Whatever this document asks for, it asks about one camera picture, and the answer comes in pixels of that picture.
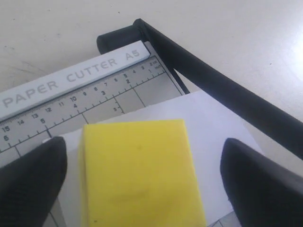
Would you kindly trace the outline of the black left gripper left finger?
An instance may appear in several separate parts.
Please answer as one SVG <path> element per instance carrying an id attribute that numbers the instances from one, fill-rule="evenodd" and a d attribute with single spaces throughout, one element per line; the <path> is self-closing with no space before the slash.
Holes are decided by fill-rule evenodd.
<path id="1" fill-rule="evenodd" d="M 67 173 L 66 143 L 54 137 L 0 169 L 0 225 L 41 227 Z"/>

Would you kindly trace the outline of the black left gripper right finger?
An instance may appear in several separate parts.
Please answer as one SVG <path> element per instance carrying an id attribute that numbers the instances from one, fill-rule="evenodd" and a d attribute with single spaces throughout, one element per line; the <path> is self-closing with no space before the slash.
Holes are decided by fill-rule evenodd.
<path id="1" fill-rule="evenodd" d="M 243 227 L 301 227 L 303 179 L 241 141 L 228 138 L 220 172 Z"/>

